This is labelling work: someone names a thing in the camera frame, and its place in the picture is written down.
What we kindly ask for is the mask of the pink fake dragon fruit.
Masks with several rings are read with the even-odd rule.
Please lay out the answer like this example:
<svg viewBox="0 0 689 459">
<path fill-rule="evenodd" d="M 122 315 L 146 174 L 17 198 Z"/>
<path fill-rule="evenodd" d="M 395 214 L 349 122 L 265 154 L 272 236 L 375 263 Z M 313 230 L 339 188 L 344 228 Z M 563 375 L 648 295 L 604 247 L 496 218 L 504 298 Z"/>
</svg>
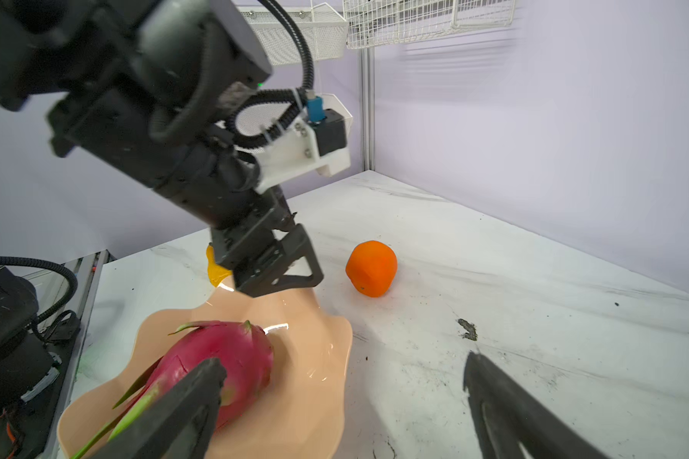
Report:
<svg viewBox="0 0 689 459">
<path fill-rule="evenodd" d="M 275 352 L 260 326 L 193 321 L 175 332 L 180 340 L 126 388 L 75 457 L 103 442 L 99 457 L 202 458 L 216 430 L 269 386 Z"/>
</svg>

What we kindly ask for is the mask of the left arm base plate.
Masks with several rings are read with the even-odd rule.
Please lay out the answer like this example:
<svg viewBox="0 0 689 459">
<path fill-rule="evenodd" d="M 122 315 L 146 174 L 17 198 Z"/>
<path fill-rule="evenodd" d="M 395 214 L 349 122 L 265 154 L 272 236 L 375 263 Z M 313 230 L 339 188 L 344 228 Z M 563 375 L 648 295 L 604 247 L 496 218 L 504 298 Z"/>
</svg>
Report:
<svg viewBox="0 0 689 459">
<path fill-rule="evenodd" d="M 0 458 L 38 458 L 49 449 L 80 332 L 76 317 L 39 337 L 0 326 Z"/>
</svg>

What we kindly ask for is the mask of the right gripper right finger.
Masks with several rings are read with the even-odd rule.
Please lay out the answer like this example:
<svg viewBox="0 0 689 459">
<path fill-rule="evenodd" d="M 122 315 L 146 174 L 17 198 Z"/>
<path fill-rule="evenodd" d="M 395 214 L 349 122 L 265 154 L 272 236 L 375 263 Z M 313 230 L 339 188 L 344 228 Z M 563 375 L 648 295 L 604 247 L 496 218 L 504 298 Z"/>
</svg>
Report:
<svg viewBox="0 0 689 459">
<path fill-rule="evenodd" d="M 482 354 L 468 354 L 463 390 L 484 458 L 605 456 Z"/>
</svg>

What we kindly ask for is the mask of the aluminium mounting rail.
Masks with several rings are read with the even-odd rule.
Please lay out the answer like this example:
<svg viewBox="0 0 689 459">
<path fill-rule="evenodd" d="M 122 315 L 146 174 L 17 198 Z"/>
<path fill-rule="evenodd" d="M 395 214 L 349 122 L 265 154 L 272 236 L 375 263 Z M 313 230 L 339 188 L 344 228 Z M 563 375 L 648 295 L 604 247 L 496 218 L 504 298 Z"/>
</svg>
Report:
<svg viewBox="0 0 689 459">
<path fill-rule="evenodd" d="M 77 314 L 82 324 L 78 337 L 83 340 L 94 308 L 101 272 L 109 259 L 111 259 L 109 252 L 100 251 L 63 264 L 76 276 L 78 289 L 67 304 L 38 326 L 40 332 L 45 333 L 61 312 L 72 310 Z M 38 268 L 19 268 L 18 272 L 36 288 L 39 304 L 38 313 L 40 314 L 48 310 L 67 291 L 68 281 L 58 273 Z"/>
</svg>

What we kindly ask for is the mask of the lower white mesh shelf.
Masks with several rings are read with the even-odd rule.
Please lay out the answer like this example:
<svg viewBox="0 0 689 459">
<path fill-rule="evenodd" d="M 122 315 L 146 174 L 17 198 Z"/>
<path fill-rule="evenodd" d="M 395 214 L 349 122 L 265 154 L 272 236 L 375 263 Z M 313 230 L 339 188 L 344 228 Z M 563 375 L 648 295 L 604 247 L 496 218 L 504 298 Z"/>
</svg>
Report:
<svg viewBox="0 0 689 459">
<path fill-rule="evenodd" d="M 300 53 L 285 28 L 263 6 L 238 6 L 273 66 L 300 63 Z M 305 38 L 314 61 L 340 59 L 348 40 L 348 21 L 331 5 L 284 8 Z"/>
</svg>

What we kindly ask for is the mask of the yellow fake fruit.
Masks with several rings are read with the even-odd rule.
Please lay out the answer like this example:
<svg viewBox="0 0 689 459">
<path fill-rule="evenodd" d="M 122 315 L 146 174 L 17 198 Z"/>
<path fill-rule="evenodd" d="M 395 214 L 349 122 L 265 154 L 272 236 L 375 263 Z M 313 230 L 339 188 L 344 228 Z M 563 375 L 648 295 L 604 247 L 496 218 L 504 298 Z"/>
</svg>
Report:
<svg viewBox="0 0 689 459">
<path fill-rule="evenodd" d="M 207 273 L 209 281 L 212 286 L 218 287 L 225 279 L 231 277 L 233 272 L 216 263 L 212 244 L 206 248 L 205 254 L 208 261 Z"/>
</svg>

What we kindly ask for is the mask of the pink scalloped fruit bowl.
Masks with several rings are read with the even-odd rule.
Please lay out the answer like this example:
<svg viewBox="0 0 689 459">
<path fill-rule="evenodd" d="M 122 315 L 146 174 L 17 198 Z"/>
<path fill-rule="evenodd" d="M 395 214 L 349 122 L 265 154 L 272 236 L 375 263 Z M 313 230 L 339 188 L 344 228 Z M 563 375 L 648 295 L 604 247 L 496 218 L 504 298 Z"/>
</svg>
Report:
<svg viewBox="0 0 689 459">
<path fill-rule="evenodd" d="M 344 397 L 352 328 L 319 306 L 310 289 L 248 298 L 217 288 L 195 309 L 151 314 L 127 342 L 119 375 L 82 396 L 62 413 L 57 440 L 75 454 L 116 416 L 112 405 L 151 363 L 180 338 L 172 332 L 191 321 L 251 321 L 275 349 L 271 384 L 237 421 L 218 430 L 210 458 L 330 458 L 344 431 Z"/>
</svg>

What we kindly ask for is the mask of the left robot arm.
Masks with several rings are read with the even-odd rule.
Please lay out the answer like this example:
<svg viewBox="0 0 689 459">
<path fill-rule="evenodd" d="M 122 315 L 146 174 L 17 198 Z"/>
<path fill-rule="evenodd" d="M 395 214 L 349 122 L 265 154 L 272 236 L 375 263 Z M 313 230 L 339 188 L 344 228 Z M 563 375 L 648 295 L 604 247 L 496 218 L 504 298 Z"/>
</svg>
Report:
<svg viewBox="0 0 689 459">
<path fill-rule="evenodd" d="M 263 88 L 272 66 L 231 1 L 0 1 L 0 106 L 61 94 L 55 155 L 81 147 L 205 222 L 216 264 L 252 298 L 323 280 L 281 189 L 258 190 L 253 150 L 283 136 L 315 82 L 299 26 L 265 7 L 300 54 L 297 88 Z"/>
</svg>

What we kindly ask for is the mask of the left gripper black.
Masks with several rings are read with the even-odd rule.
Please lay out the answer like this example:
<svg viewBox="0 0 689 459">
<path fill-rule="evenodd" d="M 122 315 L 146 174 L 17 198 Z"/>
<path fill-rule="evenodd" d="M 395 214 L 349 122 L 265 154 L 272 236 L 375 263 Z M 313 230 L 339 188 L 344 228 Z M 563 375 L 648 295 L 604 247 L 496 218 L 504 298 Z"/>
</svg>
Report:
<svg viewBox="0 0 689 459">
<path fill-rule="evenodd" d="M 283 239 L 274 231 L 283 231 Z M 214 262 L 232 273 L 237 292 L 251 298 L 314 288 L 325 277 L 304 226 L 295 225 L 281 186 L 256 197 L 237 223 L 211 229 L 211 237 Z M 289 273 L 301 259 L 310 274 Z"/>
</svg>

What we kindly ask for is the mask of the orange fake fruit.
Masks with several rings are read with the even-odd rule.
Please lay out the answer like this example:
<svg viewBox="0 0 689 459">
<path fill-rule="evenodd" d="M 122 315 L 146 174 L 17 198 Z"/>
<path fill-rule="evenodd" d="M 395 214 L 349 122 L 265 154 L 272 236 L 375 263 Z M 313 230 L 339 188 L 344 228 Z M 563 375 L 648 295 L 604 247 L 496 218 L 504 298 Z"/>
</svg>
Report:
<svg viewBox="0 0 689 459">
<path fill-rule="evenodd" d="M 355 290 L 370 298 L 380 298 L 388 292 L 397 270 L 395 252 L 376 240 L 359 244 L 346 264 L 346 275 Z"/>
</svg>

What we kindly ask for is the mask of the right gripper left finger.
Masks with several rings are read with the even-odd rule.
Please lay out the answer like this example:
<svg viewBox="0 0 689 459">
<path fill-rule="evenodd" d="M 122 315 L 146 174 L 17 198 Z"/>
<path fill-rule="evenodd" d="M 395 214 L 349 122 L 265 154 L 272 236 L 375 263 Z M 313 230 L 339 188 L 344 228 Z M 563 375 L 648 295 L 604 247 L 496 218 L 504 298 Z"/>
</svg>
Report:
<svg viewBox="0 0 689 459">
<path fill-rule="evenodd" d="M 216 429 L 227 373 L 219 359 L 199 363 L 94 458 L 203 458 Z"/>
</svg>

